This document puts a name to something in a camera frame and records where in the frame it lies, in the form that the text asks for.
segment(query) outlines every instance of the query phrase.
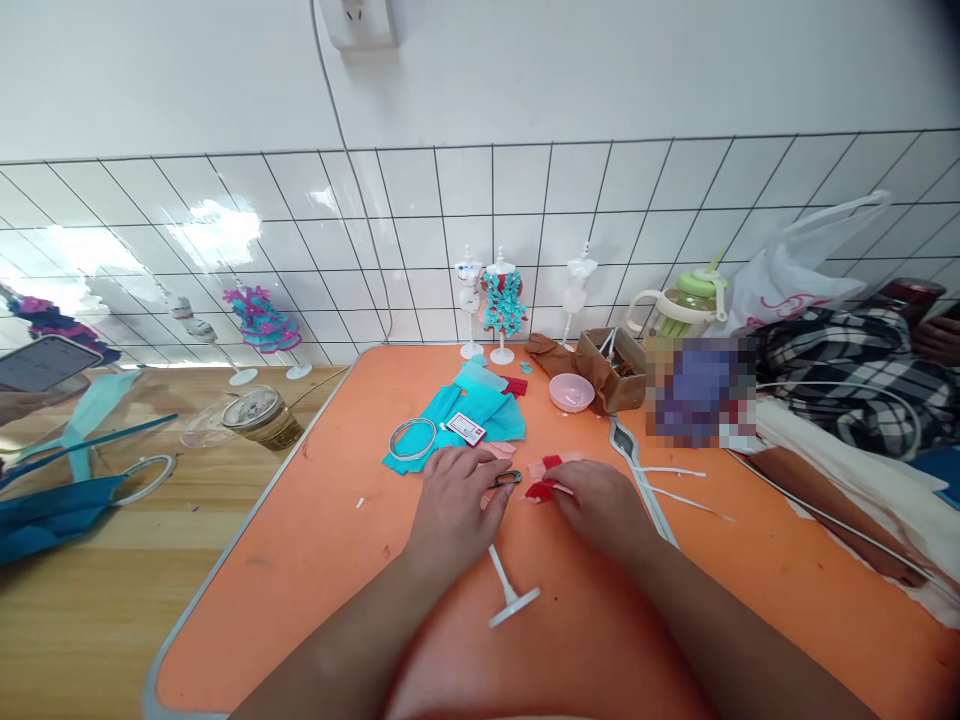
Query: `plaid cloth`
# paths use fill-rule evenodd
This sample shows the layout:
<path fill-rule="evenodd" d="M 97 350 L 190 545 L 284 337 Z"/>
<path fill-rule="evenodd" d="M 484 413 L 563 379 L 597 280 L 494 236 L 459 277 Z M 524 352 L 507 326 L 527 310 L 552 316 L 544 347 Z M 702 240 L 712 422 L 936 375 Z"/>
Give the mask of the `plaid cloth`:
<path fill-rule="evenodd" d="M 913 354 L 910 332 L 890 310 L 809 308 L 768 325 L 757 338 L 757 381 L 863 383 L 903 398 L 920 418 L 920 448 L 960 441 L 960 372 Z M 848 445 L 902 457 L 914 438 L 913 420 L 892 398 L 843 385 L 772 387 L 800 417 Z"/>

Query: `plastic bag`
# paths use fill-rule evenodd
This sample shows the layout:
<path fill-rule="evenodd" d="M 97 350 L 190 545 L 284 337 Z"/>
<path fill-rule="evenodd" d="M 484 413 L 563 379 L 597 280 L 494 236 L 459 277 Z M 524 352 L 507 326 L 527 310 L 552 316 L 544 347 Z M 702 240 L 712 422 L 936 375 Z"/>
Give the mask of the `plastic bag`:
<path fill-rule="evenodd" d="M 727 321 L 712 324 L 705 337 L 744 335 L 863 290 L 866 283 L 860 280 L 828 277 L 816 268 L 885 212 L 892 199 L 877 190 L 784 228 L 733 277 L 725 299 Z M 876 207 L 851 214 L 864 205 Z"/>

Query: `small pink bowl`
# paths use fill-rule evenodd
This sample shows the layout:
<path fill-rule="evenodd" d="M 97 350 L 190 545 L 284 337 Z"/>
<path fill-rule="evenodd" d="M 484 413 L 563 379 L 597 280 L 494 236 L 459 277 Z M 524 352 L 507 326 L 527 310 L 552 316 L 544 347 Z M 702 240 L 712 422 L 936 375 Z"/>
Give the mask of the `small pink bowl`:
<path fill-rule="evenodd" d="M 566 412 L 586 409 L 596 395 L 589 380 L 573 373 L 562 373 L 550 381 L 550 399 Z"/>

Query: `brown box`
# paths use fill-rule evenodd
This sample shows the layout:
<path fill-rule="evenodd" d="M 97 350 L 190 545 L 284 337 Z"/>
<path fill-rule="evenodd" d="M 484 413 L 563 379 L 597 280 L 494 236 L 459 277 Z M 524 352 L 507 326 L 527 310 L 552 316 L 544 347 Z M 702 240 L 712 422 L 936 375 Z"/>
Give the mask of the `brown box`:
<path fill-rule="evenodd" d="M 619 410 L 634 410 L 643 405 L 647 391 L 647 359 L 643 348 L 623 329 L 617 332 L 613 345 L 624 360 L 630 363 L 636 375 L 620 377 L 610 367 L 606 357 L 600 355 L 599 347 L 613 328 L 593 328 L 580 333 L 580 342 L 574 355 L 577 370 L 599 387 L 603 395 L 603 407 L 609 413 Z"/>

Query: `orange tabletop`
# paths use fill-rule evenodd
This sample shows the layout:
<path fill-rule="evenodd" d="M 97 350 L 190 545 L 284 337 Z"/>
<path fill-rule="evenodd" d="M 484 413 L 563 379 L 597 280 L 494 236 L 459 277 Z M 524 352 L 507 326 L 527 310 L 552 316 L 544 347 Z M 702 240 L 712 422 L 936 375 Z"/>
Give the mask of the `orange tabletop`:
<path fill-rule="evenodd" d="M 390 346 L 358 360 L 158 655 L 144 693 L 147 717 L 232 711 L 402 550 L 420 478 L 399 477 L 380 461 L 393 430 L 452 382 L 458 351 Z M 609 420 L 558 411 L 546 375 L 533 367 L 522 376 L 530 382 L 518 401 L 527 438 L 518 443 L 515 467 L 525 471 L 544 455 L 579 450 L 626 472 L 607 439 Z M 490 369 L 521 377 L 515 363 Z M 956 633 L 820 525 L 799 518 L 724 451 L 656 448 L 643 437 L 640 411 L 620 417 L 640 438 L 643 465 L 707 473 L 651 473 L 652 484 L 734 518 L 660 498 L 694 562 L 881 717 L 942 716 L 960 671 Z M 539 587 L 541 597 L 488 629 L 504 600 L 491 563 L 481 560 L 415 638 L 388 717 L 711 717 L 645 598 L 572 533 L 552 503 L 519 499 L 515 494 L 496 545 L 518 592 Z"/>

